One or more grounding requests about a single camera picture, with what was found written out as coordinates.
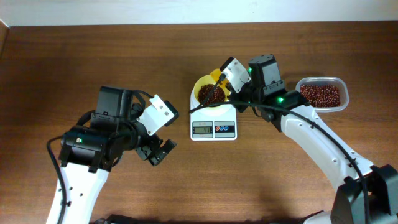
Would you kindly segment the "yellow measuring scoop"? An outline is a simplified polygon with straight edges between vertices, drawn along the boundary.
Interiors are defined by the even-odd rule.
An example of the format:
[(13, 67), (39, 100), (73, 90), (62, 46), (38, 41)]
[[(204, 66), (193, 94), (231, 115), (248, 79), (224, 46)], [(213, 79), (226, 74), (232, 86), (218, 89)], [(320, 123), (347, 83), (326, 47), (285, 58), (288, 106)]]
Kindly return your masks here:
[(225, 77), (225, 75), (221, 72), (219, 68), (213, 70), (210, 73), (212, 79), (216, 82), (217, 86), (227, 90), (227, 84), (229, 83), (228, 79)]

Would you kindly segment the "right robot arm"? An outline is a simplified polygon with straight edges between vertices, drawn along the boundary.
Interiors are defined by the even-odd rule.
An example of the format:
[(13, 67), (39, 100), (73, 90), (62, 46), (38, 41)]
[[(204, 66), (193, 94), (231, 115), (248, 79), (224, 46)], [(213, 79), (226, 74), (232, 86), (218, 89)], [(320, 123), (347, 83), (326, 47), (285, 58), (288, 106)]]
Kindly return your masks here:
[(397, 171), (358, 154), (319, 117), (298, 91), (287, 91), (273, 55), (260, 55), (244, 67), (229, 58), (226, 74), (230, 100), (236, 109), (252, 107), (296, 142), (316, 163), (336, 195), (331, 211), (320, 211), (303, 223), (397, 223)]

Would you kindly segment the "pale yellow bowl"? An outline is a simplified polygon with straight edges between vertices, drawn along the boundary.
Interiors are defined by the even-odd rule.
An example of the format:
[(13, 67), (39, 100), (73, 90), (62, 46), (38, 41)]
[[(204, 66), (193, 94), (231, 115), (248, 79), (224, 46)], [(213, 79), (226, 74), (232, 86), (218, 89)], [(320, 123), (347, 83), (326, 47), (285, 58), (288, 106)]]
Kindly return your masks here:
[(199, 92), (200, 92), (200, 89), (202, 88), (202, 86), (209, 85), (209, 84), (214, 85), (215, 83), (216, 83), (216, 80), (214, 80), (211, 75), (205, 75), (197, 80), (197, 82), (195, 83), (195, 85), (193, 87), (191, 97), (190, 97), (190, 108), (191, 109), (196, 108), (201, 103), (198, 99), (198, 96), (199, 96)]

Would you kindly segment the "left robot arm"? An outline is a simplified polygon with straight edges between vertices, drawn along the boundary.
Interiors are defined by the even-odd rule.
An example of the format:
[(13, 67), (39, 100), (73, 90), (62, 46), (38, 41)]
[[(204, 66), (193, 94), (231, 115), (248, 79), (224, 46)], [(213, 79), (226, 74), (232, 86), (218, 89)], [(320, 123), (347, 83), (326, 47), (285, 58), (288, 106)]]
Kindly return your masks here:
[(146, 94), (103, 86), (96, 109), (58, 136), (58, 157), (47, 142), (58, 178), (47, 223), (89, 223), (109, 173), (126, 151), (135, 151), (143, 161), (157, 166), (177, 145), (156, 134), (179, 117), (177, 109), (158, 95), (150, 95), (147, 106)]

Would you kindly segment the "white digital kitchen scale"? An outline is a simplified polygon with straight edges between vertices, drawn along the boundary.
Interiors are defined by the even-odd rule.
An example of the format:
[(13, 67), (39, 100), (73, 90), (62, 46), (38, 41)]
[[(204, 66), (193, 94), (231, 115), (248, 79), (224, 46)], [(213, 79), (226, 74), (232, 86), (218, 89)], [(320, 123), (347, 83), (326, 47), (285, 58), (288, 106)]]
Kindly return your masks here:
[(237, 136), (236, 108), (233, 105), (203, 108), (190, 114), (192, 141), (233, 141)]

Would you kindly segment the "clear plastic container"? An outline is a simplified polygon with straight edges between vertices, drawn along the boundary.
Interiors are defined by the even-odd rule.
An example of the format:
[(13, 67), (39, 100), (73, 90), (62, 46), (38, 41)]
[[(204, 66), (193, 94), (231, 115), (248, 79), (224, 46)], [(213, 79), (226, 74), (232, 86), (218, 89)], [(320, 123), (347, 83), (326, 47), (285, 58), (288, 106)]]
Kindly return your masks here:
[(307, 77), (296, 88), (317, 113), (332, 113), (345, 109), (349, 93), (345, 82), (337, 77)]

